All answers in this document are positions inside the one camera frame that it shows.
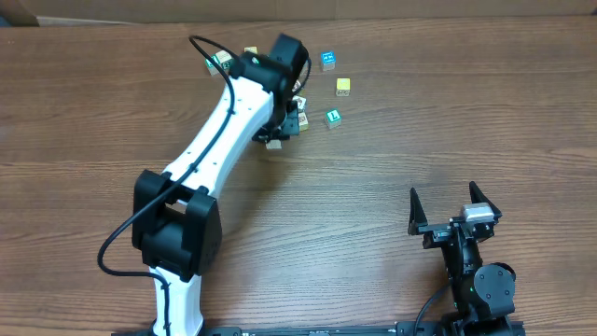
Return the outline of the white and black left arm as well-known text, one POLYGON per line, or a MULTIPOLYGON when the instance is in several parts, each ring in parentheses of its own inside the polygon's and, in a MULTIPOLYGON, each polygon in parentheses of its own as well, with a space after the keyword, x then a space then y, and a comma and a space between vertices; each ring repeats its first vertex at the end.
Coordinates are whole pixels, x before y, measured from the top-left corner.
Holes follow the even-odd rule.
POLYGON ((309 70, 302 42, 281 34, 267 55, 246 51, 220 73, 226 87, 185 151, 134 185, 132 245, 153 278, 157 318, 148 335, 198 335, 201 277, 222 243, 217 200, 247 145, 299 134, 295 84, 309 70))

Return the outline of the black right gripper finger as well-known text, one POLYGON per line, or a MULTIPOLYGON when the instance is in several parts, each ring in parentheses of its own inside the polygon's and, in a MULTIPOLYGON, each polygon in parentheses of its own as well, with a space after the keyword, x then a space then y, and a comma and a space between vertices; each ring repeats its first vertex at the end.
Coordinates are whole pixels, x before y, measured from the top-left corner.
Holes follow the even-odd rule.
POLYGON ((502 216, 502 212, 499 208, 484 195, 475 181, 470 181, 468 186, 472 203, 486 203, 492 209, 495 219, 499 219, 502 216))
POLYGON ((415 188, 410 189, 410 219, 408 225, 409 235, 419 235, 420 229, 426 227, 428 221, 423 210, 420 198, 415 188))

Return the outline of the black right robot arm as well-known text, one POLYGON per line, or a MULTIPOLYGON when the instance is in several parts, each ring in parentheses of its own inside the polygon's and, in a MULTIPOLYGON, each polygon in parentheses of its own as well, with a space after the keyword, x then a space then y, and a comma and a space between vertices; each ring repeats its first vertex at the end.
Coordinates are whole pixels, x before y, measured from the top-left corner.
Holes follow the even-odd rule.
POLYGON ((442 251, 448 284, 423 305, 413 323, 417 335, 431 303, 450 291, 456 311, 434 324, 435 335, 521 335, 524 328, 508 316, 515 312, 517 275, 512 267, 495 262, 485 264, 479 244, 494 236, 502 212, 470 182, 471 202, 444 224, 428 222, 416 189, 410 189, 408 234, 421 235, 423 248, 442 251))

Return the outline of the white patterned wooden block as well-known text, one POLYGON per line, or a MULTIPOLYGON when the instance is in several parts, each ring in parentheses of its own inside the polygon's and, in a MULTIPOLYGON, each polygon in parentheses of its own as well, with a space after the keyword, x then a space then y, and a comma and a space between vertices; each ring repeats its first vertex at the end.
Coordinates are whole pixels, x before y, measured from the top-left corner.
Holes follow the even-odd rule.
POLYGON ((268 142, 266 144, 267 150, 277 150, 277 149, 281 149, 281 148, 282 148, 282 142, 277 139, 270 140, 270 142, 268 142))

